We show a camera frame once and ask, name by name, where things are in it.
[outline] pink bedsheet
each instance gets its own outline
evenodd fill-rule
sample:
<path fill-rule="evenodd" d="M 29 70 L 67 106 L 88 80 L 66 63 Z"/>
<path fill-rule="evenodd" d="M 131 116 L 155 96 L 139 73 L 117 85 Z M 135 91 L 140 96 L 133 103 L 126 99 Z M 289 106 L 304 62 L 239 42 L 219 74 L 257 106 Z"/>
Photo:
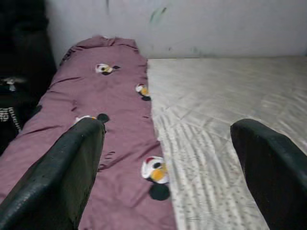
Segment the pink bedsheet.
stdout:
<path fill-rule="evenodd" d="M 107 134 L 80 230 L 174 230 L 171 198 L 150 198 L 151 182 L 141 177 L 149 156 L 161 156 L 151 102 L 135 86 L 147 84 L 147 60 L 133 40 L 97 36 L 75 45 L 29 120 L 0 157 L 0 202 L 25 171 L 74 123 L 76 117 L 105 113 Z M 119 66 L 109 75 L 97 64 Z"/>

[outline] black dot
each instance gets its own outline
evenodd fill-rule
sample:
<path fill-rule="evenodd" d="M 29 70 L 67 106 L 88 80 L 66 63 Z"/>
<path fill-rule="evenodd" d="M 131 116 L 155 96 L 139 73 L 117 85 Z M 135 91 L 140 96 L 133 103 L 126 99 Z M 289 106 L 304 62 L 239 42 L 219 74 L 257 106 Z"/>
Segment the black dot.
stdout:
<path fill-rule="evenodd" d="M 154 200 L 166 200 L 169 198 L 170 192 L 165 184 L 154 184 L 149 190 L 149 195 Z"/>
<path fill-rule="evenodd" d="M 106 114 L 99 114 L 97 119 L 103 123 L 106 123 L 110 120 L 109 116 Z"/>
<path fill-rule="evenodd" d="M 157 169 L 157 168 L 159 168 L 160 166 L 161 166 L 161 163 L 156 163 L 156 164 L 153 165 L 153 168 L 154 168 L 154 169 Z"/>
<path fill-rule="evenodd" d="M 144 97 L 142 97 L 142 100 L 148 102 L 148 101 L 151 101 L 151 98 L 144 96 Z"/>

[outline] white wall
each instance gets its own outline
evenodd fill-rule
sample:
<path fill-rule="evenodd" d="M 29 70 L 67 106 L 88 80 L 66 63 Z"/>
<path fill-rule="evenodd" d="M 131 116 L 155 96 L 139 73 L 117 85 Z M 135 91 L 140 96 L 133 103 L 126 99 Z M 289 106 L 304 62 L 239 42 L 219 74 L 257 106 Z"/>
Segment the white wall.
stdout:
<path fill-rule="evenodd" d="M 93 35 L 148 58 L 303 55 L 307 0 L 47 0 L 56 61 Z"/>

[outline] black bag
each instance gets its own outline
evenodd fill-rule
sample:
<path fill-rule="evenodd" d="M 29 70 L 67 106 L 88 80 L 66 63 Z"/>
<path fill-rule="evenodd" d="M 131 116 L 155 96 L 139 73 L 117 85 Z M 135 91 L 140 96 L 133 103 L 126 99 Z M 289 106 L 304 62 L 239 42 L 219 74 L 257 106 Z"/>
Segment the black bag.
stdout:
<path fill-rule="evenodd" d="M 56 72 L 47 24 L 44 0 L 0 0 L 0 155 Z"/>

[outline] bedsheet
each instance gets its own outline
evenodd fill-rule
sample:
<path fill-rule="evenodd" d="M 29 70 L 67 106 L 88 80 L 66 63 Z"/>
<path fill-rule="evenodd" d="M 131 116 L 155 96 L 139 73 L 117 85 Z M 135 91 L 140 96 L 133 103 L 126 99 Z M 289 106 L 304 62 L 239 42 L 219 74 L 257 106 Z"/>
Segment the bedsheet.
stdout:
<path fill-rule="evenodd" d="M 73 46 L 31 118 L 0 158 L 0 202 L 26 170 L 76 118 L 106 114 L 109 121 L 99 171 L 79 230 L 175 230 L 170 198 L 149 196 L 143 161 L 162 156 L 138 84 L 147 84 L 147 60 L 133 40 L 94 37 Z"/>
<path fill-rule="evenodd" d="M 307 153 L 307 58 L 152 59 L 148 77 L 178 229 L 268 229 L 230 126 L 258 120 Z"/>

